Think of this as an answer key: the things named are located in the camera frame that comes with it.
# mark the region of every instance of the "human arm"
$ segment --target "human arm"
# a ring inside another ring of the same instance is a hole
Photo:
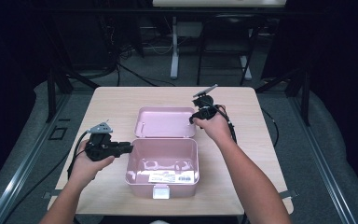
[[[255,223],[291,223],[282,199],[261,169],[231,138],[225,118],[193,119],[219,147],[246,215]]]
[[[79,152],[84,150],[87,142],[88,140],[80,144]],[[85,152],[78,154],[71,177],[40,223],[72,223],[81,191],[99,171],[111,164],[114,159],[111,156],[102,161],[92,161]]]

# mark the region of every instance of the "box latch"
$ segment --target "box latch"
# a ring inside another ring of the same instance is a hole
[[[156,184],[153,187],[153,199],[170,199],[170,187],[165,184]]]

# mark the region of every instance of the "black cable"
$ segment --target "black cable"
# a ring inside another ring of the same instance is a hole
[[[235,131],[234,131],[234,125],[232,124],[231,120],[229,120],[229,117],[228,117],[228,115],[227,115],[226,109],[225,109],[224,107],[222,107],[221,105],[216,106],[216,105],[213,105],[213,104],[211,104],[211,103],[209,103],[209,102],[206,102],[206,101],[203,101],[203,100],[201,100],[201,101],[202,101],[203,103],[205,103],[205,104],[207,104],[207,105],[213,107],[217,112],[219,112],[219,113],[223,116],[223,118],[225,118],[225,120],[227,121],[228,128],[229,128],[229,130],[230,130],[230,132],[231,132],[231,137],[232,137],[232,139],[234,140],[234,142],[237,143],[237,135],[235,134]],[[225,111],[225,113],[223,113],[222,111],[220,111],[219,108],[223,108],[223,110]]]
[[[171,82],[166,82],[166,81],[163,81],[163,80],[158,80],[158,79],[153,79],[151,77],[143,77],[143,76],[140,76],[139,74],[135,73],[134,71],[131,71],[129,68],[127,68],[126,66],[122,65],[121,63],[117,63],[118,66],[122,67],[124,70],[127,70],[128,72],[130,72],[131,74],[135,75],[136,77],[140,78],[142,81],[146,82],[147,84],[151,85],[151,86],[154,86],[154,87],[159,87],[158,85],[148,81],[148,79],[150,80],[153,80],[153,81],[158,81],[158,82],[163,82],[163,83],[167,83],[167,84],[170,84],[172,86],[175,86],[173,83]]]
[[[100,74],[93,74],[93,75],[82,75],[82,77],[86,77],[88,79],[94,79],[98,77],[106,77],[107,75],[113,73],[116,70],[116,66],[108,67],[104,69]]]
[[[241,224],[249,224],[249,218],[246,216],[246,214],[243,214],[242,222]]]
[[[77,152],[77,148],[80,145],[80,141],[81,139],[84,137],[84,135],[86,135],[87,133],[83,133],[81,135],[81,137],[79,138],[79,141],[76,144],[76,148],[75,148],[75,152]],[[39,186],[46,178],[48,178],[49,175],[51,175],[51,173],[54,172],[55,169],[57,169],[57,167],[63,162],[63,160],[69,155],[69,153],[71,152],[71,149],[69,149],[67,152],[65,152],[65,154],[63,155],[63,157],[60,159],[60,161],[45,175],[43,176],[33,187],[31,187],[25,194],[24,196],[22,196],[22,198],[16,203],[16,205],[14,205],[14,207],[11,209],[11,211],[7,214],[5,220],[3,221],[3,223],[6,223],[8,221],[8,219],[10,218],[10,216],[14,213],[14,211],[17,209],[17,207],[28,197],[28,195],[34,191],[37,186]]]
[[[76,219],[76,217],[74,217],[74,223],[75,223],[75,224],[81,224],[81,223]]]
[[[275,119],[269,114],[269,112],[267,112],[265,109],[261,108],[261,110],[272,120],[272,123],[274,124],[275,126],[275,130],[276,130],[276,134],[277,134],[277,137],[275,139],[275,142],[274,142],[274,147],[277,146],[278,144],[278,140],[279,140],[279,129],[278,129],[278,125],[277,123],[275,122]]]
[[[120,86],[120,70],[118,69],[118,65],[116,64],[116,70],[117,70],[117,84],[116,86]]]
[[[143,44],[150,44],[150,45],[155,45],[155,44],[158,44],[159,42],[169,42],[171,43],[171,38],[170,37],[167,37],[167,36],[163,36],[163,35],[156,35],[156,36],[153,36],[149,39],[145,39],[143,40]]]
[[[120,58],[121,59],[124,59],[124,60],[127,60],[130,58],[130,56],[132,56],[132,51],[134,50],[134,47],[130,44],[128,45],[125,45],[125,46],[122,46],[120,48]]]
[[[84,138],[84,136],[85,136],[86,134],[87,134],[87,132],[83,132],[83,133],[81,134],[81,136],[79,137],[79,139],[77,140],[77,143],[76,143],[76,146],[75,146],[75,149],[74,149],[74,155],[73,155],[73,157],[72,157],[71,164],[69,165],[68,170],[67,170],[67,172],[68,172],[68,179],[69,179],[69,176],[71,176],[72,168],[74,167],[76,157],[77,157],[81,152],[84,151],[84,150],[83,150],[83,151],[77,153],[77,149],[78,149],[79,146],[80,146],[81,140]]]

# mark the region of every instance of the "forearm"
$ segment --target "forearm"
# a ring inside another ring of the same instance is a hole
[[[73,223],[82,188],[68,182],[40,223]]]
[[[281,197],[260,168],[231,139],[215,143],[251,223],[290,223]]]

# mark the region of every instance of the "box lid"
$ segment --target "box lid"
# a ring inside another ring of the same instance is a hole
[[[139,110],[135,135],[139,138],[189,138],[196,134],[196,125],[189,118],[191,107],[145,106]]]

